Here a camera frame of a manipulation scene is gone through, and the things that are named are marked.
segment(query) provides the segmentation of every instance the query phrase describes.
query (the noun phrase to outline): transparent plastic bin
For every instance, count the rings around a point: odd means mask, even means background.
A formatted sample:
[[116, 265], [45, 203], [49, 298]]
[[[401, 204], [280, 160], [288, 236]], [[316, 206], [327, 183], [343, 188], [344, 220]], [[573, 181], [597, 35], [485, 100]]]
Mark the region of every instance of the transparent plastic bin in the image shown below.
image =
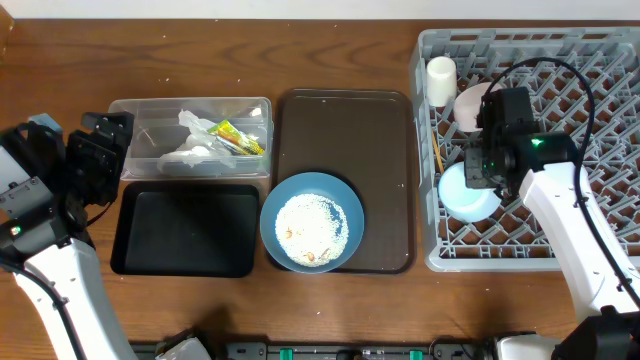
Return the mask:
[[[160, 156], [184, 144], [189, 129], [178, 124], [181, 110], [218, 123], [228, 119], [238, 130], [257, 137], [262, 155], [234, 155], [221, 161], [211, 157], [191, 167]], [[109, 112], [135, 115], [133, 138], [124, 162], [123, 180], [171, 178], [264, 178], [271, 172], [273, 121], [267, 98], [172, 98], [116, 100]]]
[[[418, 138], [419, 203], [425, 262], [434, 271], [560, 270], [542, 228], [521, 199], [504, 201], [488, 219], [463, 224], [439, 201], [441, 174], [434, 166], [434, 133], [445, 170], [464, 158], [479, 133], [464, 133], [451, 101], [429, 104], [425, 64], [449, 56], [457, 65], [458, 94], [488, 82], [510, 65], [537, 56], [562, 59], [589, 82], [596, 120], [584, 166], [600, 208], [623, 250], [640, 266], [640, 28], [537, 28], [426, 30], [409, 66]], [[565, 131], [584, 139], [586, 96], [568, 70], [550, 63], [525, 66], [500, 81], [526, 86], [541, 131]]]

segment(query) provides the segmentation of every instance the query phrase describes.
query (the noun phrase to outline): brown tray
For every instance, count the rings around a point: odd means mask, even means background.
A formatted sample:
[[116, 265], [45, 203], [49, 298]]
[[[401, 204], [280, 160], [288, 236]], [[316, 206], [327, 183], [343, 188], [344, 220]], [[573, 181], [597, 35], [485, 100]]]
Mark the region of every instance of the brown tray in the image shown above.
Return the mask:
[[409, 100], [388, 91], [300, 89], [287, 93], [279, 108], [273, 186], [303, 172], [323, 172], [349, 184], [364, 207], [362, 242], [334, 271], [409, 269], [416, 253], [417, 153]]

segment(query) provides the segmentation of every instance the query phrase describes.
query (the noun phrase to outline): white cup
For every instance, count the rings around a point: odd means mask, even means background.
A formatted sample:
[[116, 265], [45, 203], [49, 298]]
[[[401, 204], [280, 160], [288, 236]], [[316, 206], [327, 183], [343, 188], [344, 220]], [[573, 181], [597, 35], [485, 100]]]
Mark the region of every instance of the white cup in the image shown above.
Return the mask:
[[[464, 132], [480, 131], [477, 127], [477, 117], [480, 112], [480, 103], [484, 93], [487, 92], [491, 83], [482, 83], [463, 91], [453, 105], [453, 116], [458, 123], [458, 129]], [[502, 89], [500, 84], [496, 84], [491, 92]]]
[[456, 63], [446, 56], [438, 56], [427, 63], [427, 97], [429, 105], [441, 107], [456, 98], [458, 75]]
[[470, 189], [465, 185], [464, 162], [450, 166], [438, 183], [438, 196], [449, 215], [472, 223], [491, 216], [500, 198], [491, 189]]

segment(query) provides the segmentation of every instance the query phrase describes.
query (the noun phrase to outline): green clip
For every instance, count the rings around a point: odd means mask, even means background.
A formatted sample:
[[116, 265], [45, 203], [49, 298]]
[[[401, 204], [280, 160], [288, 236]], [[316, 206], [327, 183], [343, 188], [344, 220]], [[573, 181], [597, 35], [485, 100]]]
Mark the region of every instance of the green clip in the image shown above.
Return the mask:
[[422, 351], [411, 350], [409, 352], [409, 360], [422, 360]]
[[280, 360], [293, 360], [293, 349], [280, 349]]

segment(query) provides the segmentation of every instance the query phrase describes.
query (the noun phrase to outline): wooden table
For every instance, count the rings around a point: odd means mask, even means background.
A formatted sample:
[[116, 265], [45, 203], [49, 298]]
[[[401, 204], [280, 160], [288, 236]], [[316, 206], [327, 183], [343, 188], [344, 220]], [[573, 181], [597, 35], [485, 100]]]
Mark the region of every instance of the wooden table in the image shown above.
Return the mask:
[[[17, 21], [0, 67], [0, 128], [47, 112], [69, 133], [83, 112], [106, 111], [116, 99], [266, 96], [276, 104], [296, 87], [408, 94], [408, 61], [422, 30], [609, 25], [634, 24]], [[243, 279], [120, 277], [109, 267], [119, 210], [118, 201], [90, 233], [131, 340], [156, 341], [199, 325], [220, 340], [424, 344], [440, 335], [511, 330], [564, 337], [576, 326], [562, 274], [435, 273], [424, 264], [420, 228], [418, 260], [400, 276], [281, 272], [259, 244], [255, 268]], [[54, 358], [12, 276], [0, 274], [0, 294], [0, 358]]]

